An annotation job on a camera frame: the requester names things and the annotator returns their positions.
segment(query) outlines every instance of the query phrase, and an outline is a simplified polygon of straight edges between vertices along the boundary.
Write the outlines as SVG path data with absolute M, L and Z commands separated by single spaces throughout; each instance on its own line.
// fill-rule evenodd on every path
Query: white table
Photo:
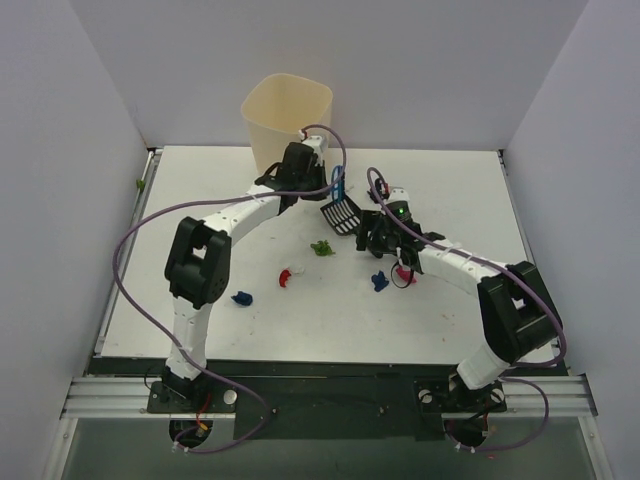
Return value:
M 365 170 L 378 167 L 392 185 L 411 196 L 414 219 L 469 250 L 505 262 L 525 251 L 495 152 L 349 150 L 347 187 L 363 209 Z M 256 178 L 244 147 L 166 147 L 145 214 L 189 200 L 241 195 Z M 227 360 L 457 364 L 482 339 L 476 299 L 428 275 L 400 290 L 375 293 L 371 275 L 388 272 L 394 260 L 357 252 L 355 237 L 335 235 L 320 213 L 326 202 L 300 201 L 264 223 L 232 251 L 231 280 L 214 305 L 207 357 Z M 178 222 L 216 211 L 198 207 L 161 217 L 139 232 L 125 274 L 133 296 L 171 329 L 173 313 L 163 270 Z M 310 243 L 327 239 L 337 252 L 317 257 Z M 278 285 L 291 263 L 305 273 Z M 249 292 L 252 306 L 230 296 Z M 167 338 L 119 296 L 103 357 L 166 357 Z M 552 357 L 546 345 L 527 359 Z

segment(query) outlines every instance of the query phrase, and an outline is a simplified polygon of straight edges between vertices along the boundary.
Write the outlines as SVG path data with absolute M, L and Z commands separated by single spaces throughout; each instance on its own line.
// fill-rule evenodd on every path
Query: plastic container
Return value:
M 286 73 L 262 80 L 241 107 L 258 173 L 282 160 L 287 145 L 300 141 L 302 127 L 311 123 L 329 126 L 332 101 L 331 89 L 313 80 Z

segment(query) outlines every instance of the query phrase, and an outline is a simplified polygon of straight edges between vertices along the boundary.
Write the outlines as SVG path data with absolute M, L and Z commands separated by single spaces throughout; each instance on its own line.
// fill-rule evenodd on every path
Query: wall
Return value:
M 506 151 L 617 478 L 637 478 L 640 4 L 591 0 Z
M 0 9 L 0 465 L 40 478 L 146 150 L 67 0 Z
M 329 85 L 351 146 L 497 149 L 586 0 L 71 0 L 150 145 L 246 144 L 265 76 Z

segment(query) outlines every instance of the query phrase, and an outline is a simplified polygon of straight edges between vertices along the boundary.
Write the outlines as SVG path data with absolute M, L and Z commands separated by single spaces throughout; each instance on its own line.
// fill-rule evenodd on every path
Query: green toy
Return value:
M 335 252 L 331 250 L 331 246 L 327 240 L 318 240 L 316 243 L 312 243 L 309 246 L 313 248 L 313 251 L 316 252 L 316 255 L 319 257 L 327 257 L 335 254 Z

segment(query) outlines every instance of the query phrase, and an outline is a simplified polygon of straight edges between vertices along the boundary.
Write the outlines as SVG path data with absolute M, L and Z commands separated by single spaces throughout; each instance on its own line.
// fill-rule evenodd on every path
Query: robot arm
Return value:
M 471 261 L 471 257 L 482 257 L 459 248 L 443 235 L 423 234 L 420 224 L 413 221 L 409 195 L 404 189 L 394 188 L 385 196 L 389 210 L 406 227 L 433 245 L 424 244 L 399 228 L 384 212 L 364 211 L 357 249 L 369 250 L 376 257 L 395 255 L 405 268 L 441 278 L 479 300 L 484 342 L 478 351 L 456 366 L 453 388 L 483 389 L 524 355 L 555 338 L 556 331 L 550 319 L 513 280 L 493 268 Z M 517 265 L 492 263 L 523 281 L 558 316 L 535 265 L 526 261 Z
M 165 278 L 173 294 L 173 333 L 182 348 L 201 367 L 206 367 L 205 343 L 213 303 L 229 283 L 231 247 L 262 222 L 276 217 L 298 201 L 296 195 L 259 196 L 277 192 L 312 192 L 327 186 L 323 154 L 327 142 L 310 136 L 291 143 L 282 162 L 259 177 L 246 195 L 247 202 L 227 206 L 213 215 L 183 219 L 176 230 Z M 322 200 L 327 194 L 305 195 Z M 188 363 L 173 345 L 162 374 L 163 384 L 187 400 L 200 402 L 195 389 L 200 370 Z

